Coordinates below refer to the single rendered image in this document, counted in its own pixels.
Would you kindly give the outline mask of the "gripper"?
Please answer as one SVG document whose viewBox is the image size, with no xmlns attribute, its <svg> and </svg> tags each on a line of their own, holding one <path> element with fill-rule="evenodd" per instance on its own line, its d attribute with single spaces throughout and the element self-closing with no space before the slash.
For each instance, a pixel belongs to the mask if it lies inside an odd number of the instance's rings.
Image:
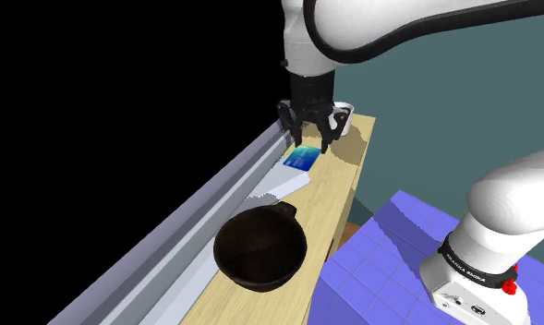
<svg viewBox="0 0 544 325">
<path fill-rule="evenodd" d="M 318 123 L 321 134 L 321 152 L 341 137 L 349 118 L 349 109 L 335 107 L 332 113 L 335 72 L 315 77 L 289 73 L 291 97 L 281 100 L 276 108 L 284 130 L 290 132 L 295 147 L 302 143 L 303 121 Z"/>
</svg>

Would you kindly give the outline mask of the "white cup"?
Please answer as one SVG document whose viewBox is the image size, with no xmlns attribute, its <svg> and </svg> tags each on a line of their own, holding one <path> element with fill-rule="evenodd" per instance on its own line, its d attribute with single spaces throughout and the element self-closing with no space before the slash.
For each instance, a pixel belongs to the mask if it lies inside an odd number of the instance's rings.
<svg viewBox="0 0 544 325">
<path fill-rule="evenodd" d="M 353 119 L 354 106 L 348 102 L 334 102 L 332 114 L 329 117 L 330 126 L 332 129 L 336 129 L 338 122 L 341 120 L 337 117 L 338 114 L 345 114 L 345 124 L 342 128 L 341 136 L 344 137 L 349 133 L 352 119 Z"/>
</svg>

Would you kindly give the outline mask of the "blue card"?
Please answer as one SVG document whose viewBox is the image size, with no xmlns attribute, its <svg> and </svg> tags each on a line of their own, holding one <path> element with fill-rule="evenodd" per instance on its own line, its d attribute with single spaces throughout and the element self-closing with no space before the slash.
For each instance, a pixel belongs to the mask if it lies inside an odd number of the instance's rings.
<svg viewBox="0 0 544 325">
<path fill-rule="evenodd" d="M 321 149 L 299 146 L 284 160 L 283 165 L 308 172 L 321 154 Z"/>
</svg>

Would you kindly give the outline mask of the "light wooden table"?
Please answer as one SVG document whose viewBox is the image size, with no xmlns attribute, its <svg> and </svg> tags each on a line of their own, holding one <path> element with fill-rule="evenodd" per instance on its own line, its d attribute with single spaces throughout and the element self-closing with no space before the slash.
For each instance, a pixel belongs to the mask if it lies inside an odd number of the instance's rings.
<svg viewBox="0 0 544 325">
<path fill-rule="evenodd" d="M 375 122 L 354 114 L 349 133 L 312 165 L 310 183 L 284 198 L 297 208 L 308 242 L 293 278 L 276 290 L 256 293 L 217 272 L 181 325 L 307 325 L 322 266 L 340 243 Z"/>
</svg>

